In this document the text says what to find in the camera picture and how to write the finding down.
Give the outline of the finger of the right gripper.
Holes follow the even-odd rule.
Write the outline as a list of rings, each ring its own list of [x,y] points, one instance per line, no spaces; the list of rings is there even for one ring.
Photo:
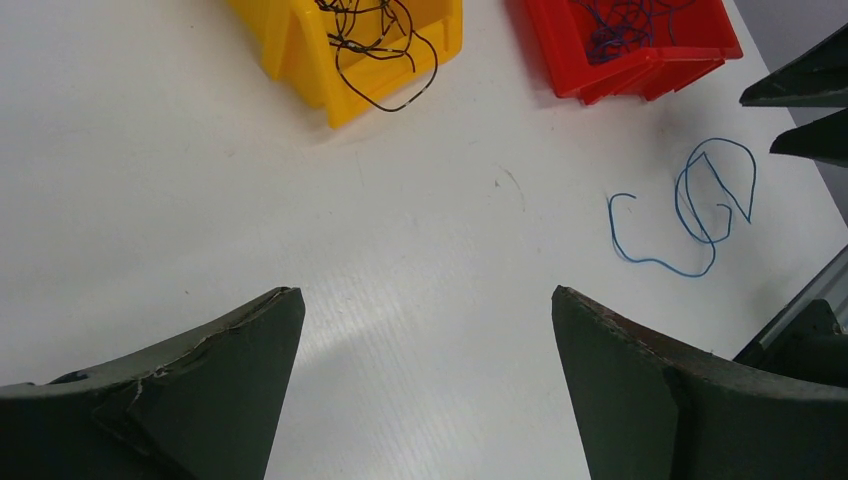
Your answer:
[[[807,158],[847,168],[847,110],[843,109],[778,135],[773,154]]]
[[[847,25],[745,89],[748,107],[846,108]]]

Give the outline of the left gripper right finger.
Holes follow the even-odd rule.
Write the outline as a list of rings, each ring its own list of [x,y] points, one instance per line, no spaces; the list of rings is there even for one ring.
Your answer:
[[[558,287],[552,323],[594,479],[843,479],[847,384],[727,360]]]

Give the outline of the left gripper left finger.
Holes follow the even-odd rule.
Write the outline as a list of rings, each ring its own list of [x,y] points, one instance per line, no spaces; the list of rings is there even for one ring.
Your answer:
[[[199,327],[1,390],[5,479],[261,479],[305,303],[277,287]]]

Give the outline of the red plastic bin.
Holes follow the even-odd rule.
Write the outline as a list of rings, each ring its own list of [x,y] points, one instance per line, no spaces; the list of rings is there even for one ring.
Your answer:
[[[520,1],[539,71],[558,98],[651,102],[743,49],[722,1]]]

